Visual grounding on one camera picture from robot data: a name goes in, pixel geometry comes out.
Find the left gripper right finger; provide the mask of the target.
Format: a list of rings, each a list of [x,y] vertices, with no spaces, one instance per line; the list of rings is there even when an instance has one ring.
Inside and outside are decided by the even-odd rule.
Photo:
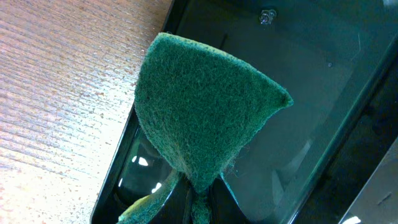
[[[221,177],[211,185],[211,224],[250,224]]]

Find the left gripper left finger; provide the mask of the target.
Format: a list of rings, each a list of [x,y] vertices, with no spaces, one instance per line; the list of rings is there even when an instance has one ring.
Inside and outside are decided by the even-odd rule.
[[[192,223],[193,189],[186,177],[172,186],[163,185],[146,196],[137,208],[136,223]]]

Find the green scrub sponge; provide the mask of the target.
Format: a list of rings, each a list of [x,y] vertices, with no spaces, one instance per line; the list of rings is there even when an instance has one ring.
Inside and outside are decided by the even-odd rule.
[[[183,178],[194,189],[193,222],[209,223],[211,184],[267,120],[294,101],[249,63],[161,32],[147,50],[134,102],[143,132],[172,172],[159,190],[127,208],[119,223],[149,223]]]

